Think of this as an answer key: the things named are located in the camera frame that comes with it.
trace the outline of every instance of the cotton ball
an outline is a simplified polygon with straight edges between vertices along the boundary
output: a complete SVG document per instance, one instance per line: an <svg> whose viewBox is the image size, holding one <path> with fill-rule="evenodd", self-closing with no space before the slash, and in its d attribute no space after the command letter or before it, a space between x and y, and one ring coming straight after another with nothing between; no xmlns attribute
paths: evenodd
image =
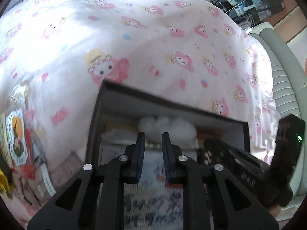
<svg viewBox="0 0 307 230"><path fill-rule="evenodd" d="M196 137L196 129L193 124L182 118L171 119L166 116L160 116L156 120L153 117L142 118L139 130L155 143L161 143L164 132L168 132L172 143L177 145Z"/></svg>
<svg viewBox="0 0 307 230"><path fill-rule="evenodd" d="M156 120L154 117L143 117L139 122L139 131L145 133L146 139L150 139L155 142L159 142L158 133L156 132Z"/></svg>
<svg viewBox="0 0 307 230"><path fill-rule="evenodd" d="M190 122L182 118L174 118L168 130L168 134L172 142L180 143L193 140L197 132L194 125Z"/></svg>

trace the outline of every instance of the wall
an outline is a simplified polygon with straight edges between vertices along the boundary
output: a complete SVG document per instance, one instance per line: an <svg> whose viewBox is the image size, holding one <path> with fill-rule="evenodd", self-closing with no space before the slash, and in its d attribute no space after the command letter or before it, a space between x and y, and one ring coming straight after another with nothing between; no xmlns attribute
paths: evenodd
<svg viewBox="0 0 307 230"><path fill-rule="evenodd" d="M288 46L305 70L305 73L307 73L307 28L290 41Z"/></svg>

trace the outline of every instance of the colorful card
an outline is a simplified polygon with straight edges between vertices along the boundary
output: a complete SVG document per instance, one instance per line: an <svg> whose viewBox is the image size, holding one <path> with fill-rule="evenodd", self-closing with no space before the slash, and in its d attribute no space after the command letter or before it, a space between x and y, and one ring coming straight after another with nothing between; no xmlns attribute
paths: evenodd
<svg viewBox="0 0 307 230"><path fill-rule="evenodd" d="M0 151L4 160L7 162L7 165L10 169L13 168L13 161L10 154L10 147L7 140L7 126L5 124L5 115L4 113L0 115Z"/></svg>
<svg viewBox="0 0 307 230"><path fill-rule="evenodd" d="M28 150L25 140L25 126L22 109L12 111L6 118L11 157L16 166L26 164Z"/></svg>

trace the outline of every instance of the metal screw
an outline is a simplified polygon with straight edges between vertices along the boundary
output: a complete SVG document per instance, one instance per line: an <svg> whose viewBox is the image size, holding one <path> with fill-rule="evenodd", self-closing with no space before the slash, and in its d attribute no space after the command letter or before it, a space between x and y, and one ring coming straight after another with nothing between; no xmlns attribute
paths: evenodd
<svg viewBox="0 0 307 230"><path fill-rule="evenodd" d="M84 170L86 170L86 171L88 171L88 170L91 170L93 168L93 165L91 165L91 164L85 164L84 166L83 166L83 169Z"/></svg>
<svg viewBox="0 0 307 230"><path fill-rule="evenodd" d="M217 170L217 171L222 171L222 170L224 169L223 165L221 165L221 164L216 164L216 165L214 165L214 168L215 168L215 170Z"/></svg>
<svg viewBox="0 0 307 230"><path fill-rule="evenodd" d="M119 160L120 161L127 161L129 159L129 157L127 156L127 155L121 155L121 156L119 156Z"/></svg>
<svg viewBox="0 0 307 230"><path fill-rule="evenodd" d="M178 160L181 161L181 162L185 162L188 160L188 157L187 156L180 156L178 157Z"/></svg>

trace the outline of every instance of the white bedsheet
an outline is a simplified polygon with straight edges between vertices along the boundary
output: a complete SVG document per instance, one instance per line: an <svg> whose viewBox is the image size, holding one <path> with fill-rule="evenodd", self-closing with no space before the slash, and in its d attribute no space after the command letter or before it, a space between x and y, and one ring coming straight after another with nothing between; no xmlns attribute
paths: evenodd
<svg viewBox="0 0 307 230"><path fill-rule="evenodd" d="M29 87L27 120L50 170L84 160L101 81L248 121L251 153L270 162L279 114L269 57L204 0L25 0L0 19L0 112Z"/></svg>

